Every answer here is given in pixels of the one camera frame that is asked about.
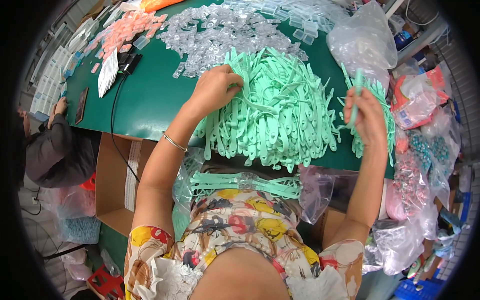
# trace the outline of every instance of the person's hand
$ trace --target person's hand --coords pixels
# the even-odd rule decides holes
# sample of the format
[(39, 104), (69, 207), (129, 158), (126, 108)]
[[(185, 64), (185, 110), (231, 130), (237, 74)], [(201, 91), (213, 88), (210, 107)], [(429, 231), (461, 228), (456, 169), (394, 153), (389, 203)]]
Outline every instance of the person's hand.
[(52, 122), (53, 118), (55, 117), (55, 110), (57, 109), (57, 104), (55, 103), (52, 106), (52, 110), (50, 111), (50, 118), (48, 119), (48, 124), (47, 124), (47, 129), (50, 130), (52, 129)]
[(366, 88), (362, 88), (361, 95), (356, 96), (355, 87), (352, 87), (347, 91), (343, 108), (345, 124), (350, 121), (354, 103), (359, 108), (355, 129), (359, 133), (365, 150), (375, 150), (377, 153), (387, 154), (387, 133), (382, 106)]
[(235, 74), (229, 65), (216, 66), (202, 74), (185, 104), (191, 105), (202, 119), (230, 102), (242, 86), (242, 77)]
[(67, 97), (62, 97), (60, 100), (57, 102), (55, 106), (55, 115), (56, 114), (61, 114), (63, 115), (67, 111)]

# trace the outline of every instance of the bag of pink items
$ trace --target bag of pink items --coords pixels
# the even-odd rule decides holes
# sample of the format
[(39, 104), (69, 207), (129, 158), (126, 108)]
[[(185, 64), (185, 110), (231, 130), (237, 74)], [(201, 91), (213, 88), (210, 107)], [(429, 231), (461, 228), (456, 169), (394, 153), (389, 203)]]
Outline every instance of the bag of pink items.
[(410, 219), (420, 212), (430, 199), (427, 177), (419, 169), (411, 150), (396, 154), (394, 180), (387, 187), (385, 206), (393, 220)]
[(403, 130), (432, 120), (433, 112), (449, 98), (440, 66), (420, 75), (401, 76), (395, 84), (390, 111)]

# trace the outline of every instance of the pile of mint green straps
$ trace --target pile of mint green straps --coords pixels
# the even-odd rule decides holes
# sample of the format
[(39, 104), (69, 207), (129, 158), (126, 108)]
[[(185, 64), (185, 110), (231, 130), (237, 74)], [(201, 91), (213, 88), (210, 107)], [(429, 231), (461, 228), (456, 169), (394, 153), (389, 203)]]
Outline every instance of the pile of mint green straps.
[[(345, 70), (343, 63), (341, 64), (343, 75), (345, 76), (345, 83), (347, 88), (350, 89), (352, 86), (361, 87), (364, 86), (368, 89), (374, 96), (377, 98), (380, 105), (382, 105), (382, 110), (384, 112), (385, 127), (387, 129), (387, 151), (390, 160), (390, 165), (393, 167), (393, 146), (395, 145), (395, 121), (393, 119), (392, 113), (390, 112), (390, 106), (385, 100), (385, 89), (382, 88), (382, 84), (377, 81), (376, 84), (370, 84), (370, 79), (366, 80), (364, 76), (356, 76), (355, 79), (350, 78)], [(345, 103), (337, 97), (338, 101), (345, 106)], [(346, 126), (339, 126), (338, 129), (346, 128)], [(350, 128), (350, 134), (353, 135), (352, 141), (352, 152), (357, 158), (363, 156), (363, 142), (355, 130), (355, 126)]]
[(195, 129), (193, 135), (206, 139), (206, 160), (214, 149), (227, 158), (247, 156), (245, 166), (259, 157), (262, 165), (275, 170), (282, 165), (291, 173), (295, 165), (322, 157), (327, 147), (336, 150), (340, 131), (333, 125), (335, 110), (328, 110), (333, 89), (325, 96), (328, 80), (323, 85), (310, 64), (273, 48), (250, 55), (237, 55), (232, 48), (225, 64), (244, 85)]

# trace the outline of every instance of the black device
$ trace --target black device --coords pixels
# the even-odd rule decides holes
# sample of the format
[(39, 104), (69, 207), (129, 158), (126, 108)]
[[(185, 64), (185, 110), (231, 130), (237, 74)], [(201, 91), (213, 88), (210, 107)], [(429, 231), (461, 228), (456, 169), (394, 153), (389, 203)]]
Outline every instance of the black device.
[(131, 75), (142, 56), (142, 54), (138, 53), (119, 53), (119, 73)]
[(80, 123), (80, 121), (83, 120), (84, 118), (85, 102), (87, 101), (87, 93), (88, 93), (88, 87), (86, 87), (80, 93), (80, 99), (78, 99), (77, 113), (75, 114), (75, 125)]

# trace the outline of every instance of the stack of boxes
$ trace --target stack of boxes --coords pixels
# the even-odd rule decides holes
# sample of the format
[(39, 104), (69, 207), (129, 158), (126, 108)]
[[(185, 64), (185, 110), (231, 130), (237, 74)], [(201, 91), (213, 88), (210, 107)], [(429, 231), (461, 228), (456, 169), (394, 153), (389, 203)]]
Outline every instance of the stack of boxes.
[(38, 82), (35, 95), (30, 106), (30, 113), (40, 121), (48, 119), (52, 107), (65, 94), (62, 73), (70, 57), (68, 50), (62, 46), (53, 54)]

